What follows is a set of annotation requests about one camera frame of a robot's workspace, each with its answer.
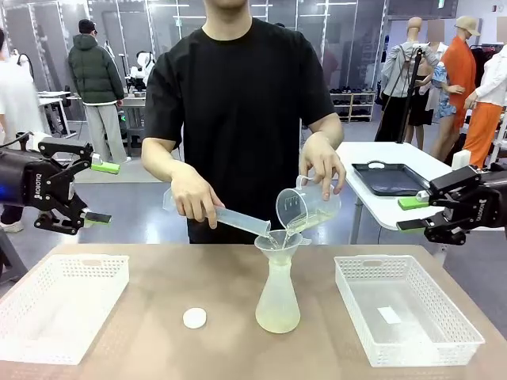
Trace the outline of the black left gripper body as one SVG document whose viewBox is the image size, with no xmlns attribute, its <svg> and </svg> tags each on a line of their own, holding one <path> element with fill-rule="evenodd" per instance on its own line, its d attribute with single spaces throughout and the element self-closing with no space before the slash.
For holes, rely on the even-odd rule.
<svg viewBox="0 0 507 380">
<path fill-rule="evenodd" d="M 21 200 L 24 206 L 74 204 L 75 164 L 53 159 L 22 158 Z"/>
</svg>

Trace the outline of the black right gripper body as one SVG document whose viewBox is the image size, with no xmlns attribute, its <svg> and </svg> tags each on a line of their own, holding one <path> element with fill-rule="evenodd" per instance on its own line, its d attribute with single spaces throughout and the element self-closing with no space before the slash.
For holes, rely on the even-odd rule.
<svg viewBox="0 0 507 380">
<path fill-rule="evenodd" d="M 475 169 L 478 179 L 472 188 L 471 199 L 475 202 L 472 222 L 467 230 L 482 228 L 506 230 L 506 171 Z"/>
</svg>

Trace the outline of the person's right hand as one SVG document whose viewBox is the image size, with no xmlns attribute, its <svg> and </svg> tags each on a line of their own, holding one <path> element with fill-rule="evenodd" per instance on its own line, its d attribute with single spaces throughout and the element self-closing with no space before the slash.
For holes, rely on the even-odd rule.
<svg viewBox="0 0 507 380">
<path fill-rule="evenodd" d="M 171 192 L 178 213 L 187 219 L 203 222 L 215 229 L 216 208 L 224 207 L 213 187 L 190 165 L 176 161 L 171 166 Z"/>
</svg>

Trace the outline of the person's left hand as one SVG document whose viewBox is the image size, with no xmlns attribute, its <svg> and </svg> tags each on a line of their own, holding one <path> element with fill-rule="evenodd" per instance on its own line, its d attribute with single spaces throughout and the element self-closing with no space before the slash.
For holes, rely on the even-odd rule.
<svg viewBox="0 0 507 380">
<path fill-rule="evenodd" d="M 324 131 L 317 131 L 303 145 L 299 172 L 308 177 L 314 170 L 313 181 L 322 186 L 325 201 L 332 194 L 338 194 L 345 184 L 346 170 L 336 152 L 342 141 L 343 134 L 330 136 Z"/>
</svg>

